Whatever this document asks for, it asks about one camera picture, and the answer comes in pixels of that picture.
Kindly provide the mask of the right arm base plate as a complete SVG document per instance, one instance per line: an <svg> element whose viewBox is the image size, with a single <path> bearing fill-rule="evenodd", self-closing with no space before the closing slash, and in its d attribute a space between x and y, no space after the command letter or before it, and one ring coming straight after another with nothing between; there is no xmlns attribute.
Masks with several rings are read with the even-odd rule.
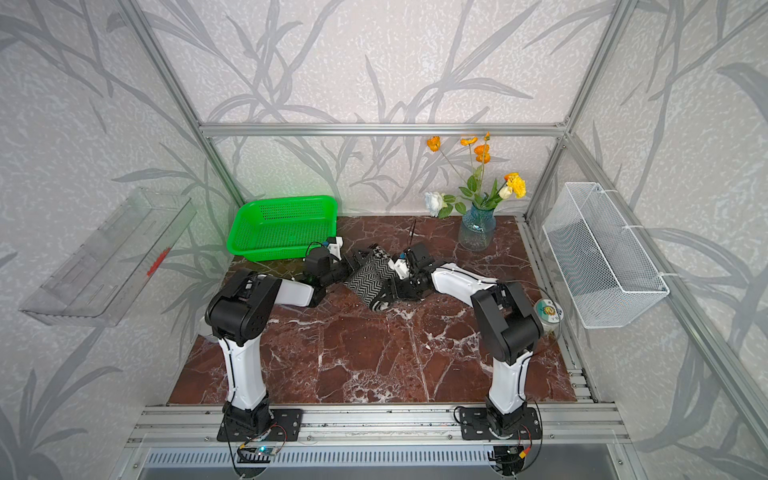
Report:
<svg viewBox="0 0 768 480"><path fill-rule="evenodd" d="M527 404L507 414L488 407L460 406L457 415L463 440L532 442L542 438L538 411Z"/></svg>

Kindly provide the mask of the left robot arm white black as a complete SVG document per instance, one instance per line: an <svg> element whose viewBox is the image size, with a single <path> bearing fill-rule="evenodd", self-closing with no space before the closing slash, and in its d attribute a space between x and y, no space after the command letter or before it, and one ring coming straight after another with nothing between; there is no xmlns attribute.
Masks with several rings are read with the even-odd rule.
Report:
<svg viewBox="0 0 768 480"><path fill-rule="evenodd" d="M295 280L241 269L213 296L205 322L223 351L228 379L218 441L253 438L274 424L260 358L273 308L317 307L329 286L348 280L371 257L370 248L344 257L319 246L309 251L304 272Z"/></svg>

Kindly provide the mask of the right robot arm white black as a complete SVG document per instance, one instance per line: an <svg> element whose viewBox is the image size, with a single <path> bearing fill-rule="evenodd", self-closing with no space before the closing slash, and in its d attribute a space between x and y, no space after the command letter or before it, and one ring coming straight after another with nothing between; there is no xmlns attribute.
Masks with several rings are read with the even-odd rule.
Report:
<svg viewBox="0 0 768 480"><path fill-rule="evenodd" d="M493 376L486 397L487 428L510 438L532 411L525 394L529 363L543 335L541 321L518 282L504 282L435 260L419 243L399 255L371 247L373 309L398 300L420 300L434 292L473 309L480 341L493 357Z"/></svg>

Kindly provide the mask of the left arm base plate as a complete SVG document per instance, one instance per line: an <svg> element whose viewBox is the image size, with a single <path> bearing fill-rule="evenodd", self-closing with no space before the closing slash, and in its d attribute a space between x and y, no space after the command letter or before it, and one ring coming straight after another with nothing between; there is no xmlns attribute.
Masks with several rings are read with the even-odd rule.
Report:
<svg viewBox="0 0 768 480"><path fill-rule="evenodd" d="M218 442L246 441L295 442L301 428L302 409L261 408L241 410L230 408L224 413L217 433Z"/></svg>

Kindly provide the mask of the black white patterned scarf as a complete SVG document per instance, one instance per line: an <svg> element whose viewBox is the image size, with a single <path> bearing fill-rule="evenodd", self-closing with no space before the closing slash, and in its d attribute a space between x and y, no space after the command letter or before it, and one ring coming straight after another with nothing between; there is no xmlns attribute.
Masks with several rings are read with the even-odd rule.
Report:
<svg viewBox="0 0 768 480"><path fill-rule="evenodd" d="M353 255L357 269L345 286L372 311L387 309L396 299L399 277L391 266L391 256L377 244Z"/></svg>

